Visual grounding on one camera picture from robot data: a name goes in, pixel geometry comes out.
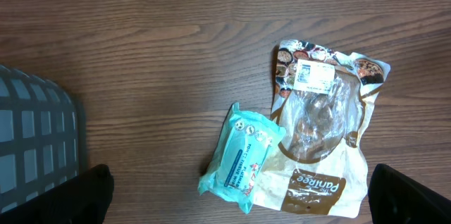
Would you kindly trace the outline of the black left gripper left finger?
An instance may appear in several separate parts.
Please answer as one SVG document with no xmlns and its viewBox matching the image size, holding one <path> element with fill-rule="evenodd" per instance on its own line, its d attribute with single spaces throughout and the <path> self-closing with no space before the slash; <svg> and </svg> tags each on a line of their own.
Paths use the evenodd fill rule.
<svg viewBox="0 0 451 224">
<path fill-rule="evenodd" d="M 102 224 L 112 202 L 114 179 L 99 164 L 1 214 L 1 224 Z"/>
</svg>

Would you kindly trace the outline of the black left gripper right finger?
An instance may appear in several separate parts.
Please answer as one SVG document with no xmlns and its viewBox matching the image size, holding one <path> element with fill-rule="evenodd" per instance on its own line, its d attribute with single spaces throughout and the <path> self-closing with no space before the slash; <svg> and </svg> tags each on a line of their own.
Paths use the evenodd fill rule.
<svg viewBox="0 0 451 224">
<path fill-rule="evenodd" d="M 450 200 L 386 164 L 371 176 L 373 224 L 450 224 Z"/>
</svg>

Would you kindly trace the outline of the clear bag bread package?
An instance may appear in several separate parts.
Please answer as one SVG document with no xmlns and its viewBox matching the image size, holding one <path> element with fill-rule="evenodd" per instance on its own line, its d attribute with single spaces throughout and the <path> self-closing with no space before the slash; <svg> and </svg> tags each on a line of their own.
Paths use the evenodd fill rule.
<svg viewBox="0 0 451 224">
<path fill-rule="evenodd" d="M 254 203 L 355 218 L 367 194 L 360 141 L 390 66 L 302 40 L 278 46 L 271 120 L 286 131 L 267 157 Z"/>
</svg>

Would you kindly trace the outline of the mint green wipes pack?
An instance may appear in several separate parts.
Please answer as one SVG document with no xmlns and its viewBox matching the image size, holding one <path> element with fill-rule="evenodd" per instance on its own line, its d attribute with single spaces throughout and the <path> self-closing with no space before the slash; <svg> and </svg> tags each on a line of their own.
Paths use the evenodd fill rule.
<svg viewBox="0 0 451 224">
<path fill-rule="evenodd" d="M 285 134 L 285 128 L 260 113 L 242 111 L 239 103 L 232 104 L 212 160 L 199 179 L 198 192 L 235 202 L 248 214 L 259 172 Z"/>
</svg>

